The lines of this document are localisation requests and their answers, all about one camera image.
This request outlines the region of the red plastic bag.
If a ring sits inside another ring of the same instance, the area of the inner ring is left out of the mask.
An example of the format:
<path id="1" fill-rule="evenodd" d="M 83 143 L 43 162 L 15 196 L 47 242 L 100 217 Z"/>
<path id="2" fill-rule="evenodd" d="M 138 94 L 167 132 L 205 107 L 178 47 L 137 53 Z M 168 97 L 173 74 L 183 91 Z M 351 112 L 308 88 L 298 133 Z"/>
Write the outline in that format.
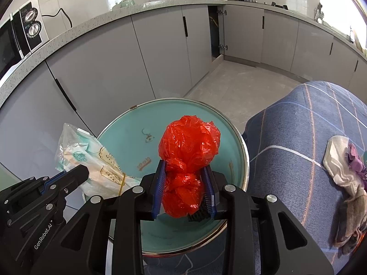
<path id="1" fill-rule="evenodd" d="M 171 122 L 159 143 L 165 161 L 162 205 L 165 213 L 178 219 L 193 215 L 202 203 L 205 186 L 200 170 L 218 154 L 221 133 L 211 122 L 185 115 Z"/>

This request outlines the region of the white printed plastic bag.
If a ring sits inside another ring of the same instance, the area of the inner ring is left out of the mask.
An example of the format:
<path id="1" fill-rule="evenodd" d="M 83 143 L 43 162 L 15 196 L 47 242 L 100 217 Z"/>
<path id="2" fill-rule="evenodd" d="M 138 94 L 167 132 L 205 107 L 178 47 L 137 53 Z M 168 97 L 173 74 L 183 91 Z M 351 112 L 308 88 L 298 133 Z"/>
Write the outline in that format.
<path id="1" fill-rule="evenodd" d="M 56 169 L 70 171 L 78 165 L 88 168 L 89 176 L 79 185 L 84 195 L 117 197 L 138 186 L 140 180 L 124 173 L 115 158 L 89 132 L 65 123 L 55 154 Z"/>

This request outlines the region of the white tissue cloth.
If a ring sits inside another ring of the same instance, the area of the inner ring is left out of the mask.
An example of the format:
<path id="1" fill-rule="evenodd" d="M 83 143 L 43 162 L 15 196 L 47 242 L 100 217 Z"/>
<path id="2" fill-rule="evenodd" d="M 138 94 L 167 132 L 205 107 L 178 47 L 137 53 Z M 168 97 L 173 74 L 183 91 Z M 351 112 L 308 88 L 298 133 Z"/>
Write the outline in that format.
<path id="1" fill-rule="evenodd" d="M 360 176 L 347 163 L 349 138 L 335 135 L 328 140 L 323 166 L 337 186 L 342 187 L 352 197 L 365 195 Z"/>

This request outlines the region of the purple snack wrapper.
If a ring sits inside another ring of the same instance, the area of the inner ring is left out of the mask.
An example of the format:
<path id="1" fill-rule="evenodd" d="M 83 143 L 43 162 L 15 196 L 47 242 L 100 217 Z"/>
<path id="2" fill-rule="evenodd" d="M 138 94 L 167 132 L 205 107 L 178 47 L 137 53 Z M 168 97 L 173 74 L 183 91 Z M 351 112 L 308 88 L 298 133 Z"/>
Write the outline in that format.
<path id="1" fill-rule="evenodd" d="M 366 178 L 366 166 L 364 165 L 364 161 L 360 159 L 357 149 L 353 143 L 348 144 L 346 156 L 349 169 L 356 172 L 356 174 L 361 178 Z"/>

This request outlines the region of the teal trash bin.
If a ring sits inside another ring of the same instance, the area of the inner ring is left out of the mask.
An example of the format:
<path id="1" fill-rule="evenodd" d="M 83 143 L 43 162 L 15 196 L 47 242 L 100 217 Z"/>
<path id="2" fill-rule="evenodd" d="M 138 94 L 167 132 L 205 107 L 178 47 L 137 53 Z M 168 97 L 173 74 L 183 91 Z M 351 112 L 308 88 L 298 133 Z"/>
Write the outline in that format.
<path id="1" fill-rule="evenodd" d="M 220 184 L 216 173 L 246 189 L 249 155 L 236 127 L 213 107 L 183 98 L 156 99 L 128 110 L 99 135 L 127 176 L 159 177 L 153 204 L 141 223 L 142 252 L 172 256 L 198 249 L 218 237 L 225 220 L 215 220 Z"/>

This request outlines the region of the blue plaid tablecloth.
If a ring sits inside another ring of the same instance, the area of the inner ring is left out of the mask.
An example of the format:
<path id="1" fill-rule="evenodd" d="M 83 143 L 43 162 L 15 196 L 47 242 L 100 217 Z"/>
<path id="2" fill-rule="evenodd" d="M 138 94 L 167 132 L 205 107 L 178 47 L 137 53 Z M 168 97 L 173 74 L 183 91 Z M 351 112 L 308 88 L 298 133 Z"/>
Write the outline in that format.
<path id="1" fill-rule="evenodd" d="M 366 150 L 366 104 L 325 81 L 298 85 L 247 121 L 250 194 L 274 194 L 298 218 L 335 272 L 350 260 L 334 246 L 338 209 L 347 192 L 322 165 L 328 140 L 347 137 Z"/>

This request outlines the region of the grey lower cabinets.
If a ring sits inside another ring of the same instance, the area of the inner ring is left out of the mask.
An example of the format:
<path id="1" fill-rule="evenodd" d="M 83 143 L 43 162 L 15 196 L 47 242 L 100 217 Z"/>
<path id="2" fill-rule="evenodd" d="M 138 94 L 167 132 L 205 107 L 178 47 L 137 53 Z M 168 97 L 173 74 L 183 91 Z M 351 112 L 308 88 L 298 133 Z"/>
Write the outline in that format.
<path id="1" fill-rule="evenodd" d="M 270 6 L 214 7 L 226 60 L 366 99 L 366 58 L 342 36 Z M 64 123 L 98 134 L 131 106 L 186 95 L 212 68 L 208 8 L 178 0 L 108 12 L 21 61 L 1 79 L 1 164 L 20 179 L 51 174 Z"/>

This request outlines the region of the black white microwave oven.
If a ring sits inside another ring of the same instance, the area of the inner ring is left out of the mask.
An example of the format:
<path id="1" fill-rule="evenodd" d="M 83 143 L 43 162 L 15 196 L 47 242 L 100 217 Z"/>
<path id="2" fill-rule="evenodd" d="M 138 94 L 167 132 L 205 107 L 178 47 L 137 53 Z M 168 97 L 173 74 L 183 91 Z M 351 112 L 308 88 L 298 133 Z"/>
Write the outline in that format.
<path id="1" fill-rule="evenodd" d="M 29 0 L 1 25 L 1 77 L 49 41 L 39 0 Z"/>

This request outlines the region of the green ceramic teapot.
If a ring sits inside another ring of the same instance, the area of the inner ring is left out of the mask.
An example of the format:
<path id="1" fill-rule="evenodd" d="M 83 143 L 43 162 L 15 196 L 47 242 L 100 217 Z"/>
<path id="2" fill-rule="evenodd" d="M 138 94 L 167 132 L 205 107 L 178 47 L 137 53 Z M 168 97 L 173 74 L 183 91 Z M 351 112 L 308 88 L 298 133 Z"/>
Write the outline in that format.
<path id="1" fill-rule="evenodd" d="M 122 0 L 119 3 L 116 3 L 113 7 L 112 10 L 117 10 L 120 8 L 125 8 L 125 7 L 129 7 L 129 6 L 134 6 L 135 2 L 134 0 Z"/>

